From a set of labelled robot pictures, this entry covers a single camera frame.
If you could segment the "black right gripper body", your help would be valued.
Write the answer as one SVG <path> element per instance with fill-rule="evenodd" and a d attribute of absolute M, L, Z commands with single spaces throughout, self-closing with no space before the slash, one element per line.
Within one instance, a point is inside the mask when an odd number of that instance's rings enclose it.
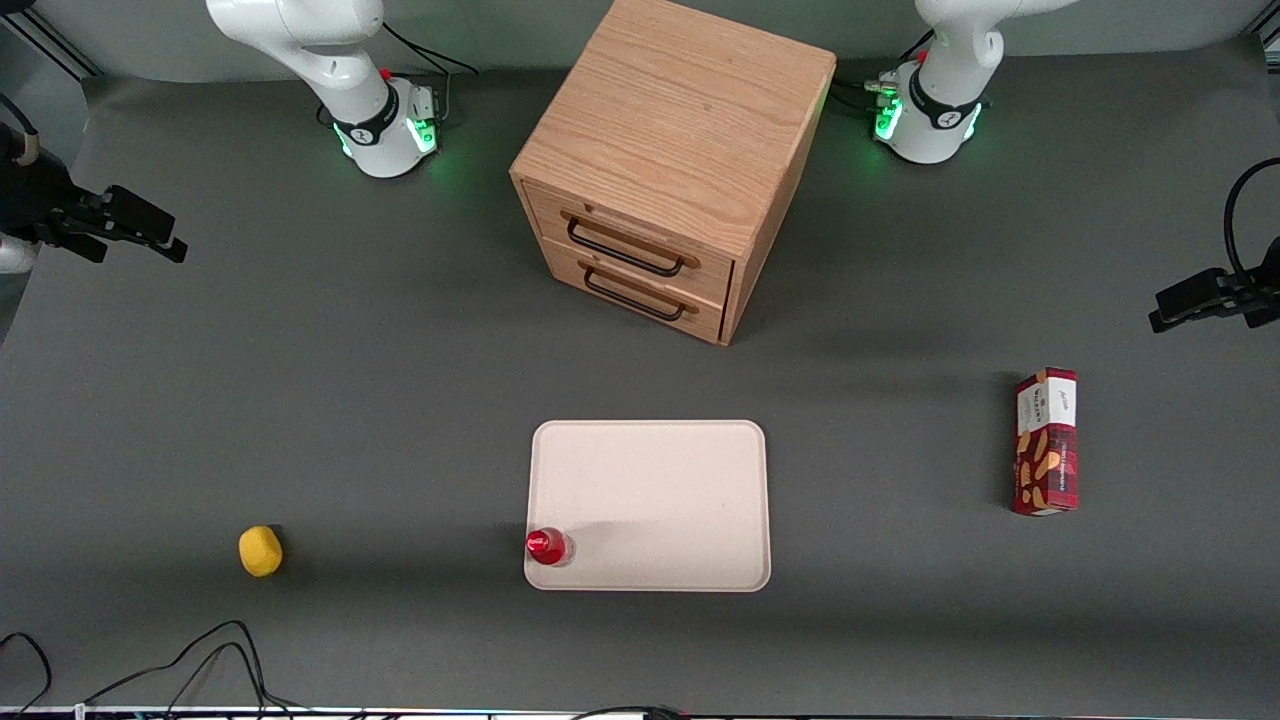
<path fill-rule="evenodd" d="M 3 151 L 3 233 L 50 247 L 102 247 L 102 241 L 63 224 L 65 213 L 77 219 L 93 195 L 77 186 L 64 164 L 49 152 L 42 151 L 26 165 L 18 159 L 17 151 Z"/>

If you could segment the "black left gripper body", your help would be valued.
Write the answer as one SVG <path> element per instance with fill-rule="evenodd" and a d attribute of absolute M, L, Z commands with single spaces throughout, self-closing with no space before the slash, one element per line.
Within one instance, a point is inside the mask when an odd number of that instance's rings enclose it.
<path fill-rule="evenodd" d="M 1242 316 L 1251 329 L 1279 319 L 1279 264 L 1261 263 L 1247 272 L 1229 275 L 1230 299 L 1225 302 L 1229 316 Z"/>

